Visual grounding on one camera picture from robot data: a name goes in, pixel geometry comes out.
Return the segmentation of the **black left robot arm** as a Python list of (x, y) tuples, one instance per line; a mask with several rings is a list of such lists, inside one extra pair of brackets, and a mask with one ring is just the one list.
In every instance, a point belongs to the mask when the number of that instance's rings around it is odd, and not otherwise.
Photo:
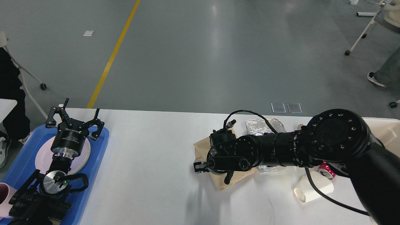
[(89, 188), (84, 173), (70, 173), (71, 165), (79, 157), (87, 138), (99, 139), (104, 122), (98, 118), (97, 108), (92, 120), (84, 122), (69, 117), (66, 111), (69, 98), (62, 106), (50, 109), (45, 127), (56, 128), (50, 147), (52, 162), (46, 172), (36, 169), (9, 200), (11, 225), (53, 225), (61, 222), (73, 206), (67, 202), (71, 193)]

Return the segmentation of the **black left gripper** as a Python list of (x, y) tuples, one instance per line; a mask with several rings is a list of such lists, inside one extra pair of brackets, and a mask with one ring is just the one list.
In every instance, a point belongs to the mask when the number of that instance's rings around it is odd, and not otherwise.
[(50, 108), (46, 120), (46, 128), (55, 128), (56, 120), (54, 116), (59, 115), (61, 122), (57, 127), (57, 134), (50, 149), (57, 157), (66, 157), (71, 160), (81, 155), (86, 138), (96, 141), (103, 130), (104, 122), (98, 118), (100, 109), (96, 109), (94, 118), (83, 124), (73, 124), (71, 127), (71, 118), (66, 112), (66, 106), (69, 98), (66, 98), (62, 106), (53, 106)]

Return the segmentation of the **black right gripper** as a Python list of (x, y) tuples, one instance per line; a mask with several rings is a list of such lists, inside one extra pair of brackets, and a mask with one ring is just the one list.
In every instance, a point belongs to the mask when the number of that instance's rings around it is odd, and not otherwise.
[(226, 171), (226, 170), (213, 170), (211, 168), (208, 168), (208, 165), (206, 162), (194, 162), (193, 163), (193, 167), (194, 167), (194, 172), (197, 174), (200, 173), (213, 173), (215, 175), (223, 175), (226, 174), (225, 178), (224, 178), (224, 184), (229, 185), (231, 182), (231, 179), (234, 175), (234, 171), (230, 170), (230, 171)]

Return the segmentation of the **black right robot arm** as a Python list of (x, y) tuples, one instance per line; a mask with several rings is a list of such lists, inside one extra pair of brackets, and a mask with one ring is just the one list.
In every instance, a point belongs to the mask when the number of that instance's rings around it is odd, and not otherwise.
[[(351, 211), (370, 216), (379, 225), (399, 224), (400, 160), (374, 136), (364, 119), (349, 110), (324, 111), (293, 132), (247, 134), (236, 137), (224, 120), (214, 130), (204, 162), (195, 162), (196, 173), (226, 174), (228, 185), (235, 171), (246, 172), (260, 165), (305, 168), (311, 187), (323, 198)], [(327, 162), (337, 174), (350, 178), (365, 210), (338, 202), (317, 189), (309, 168)]]

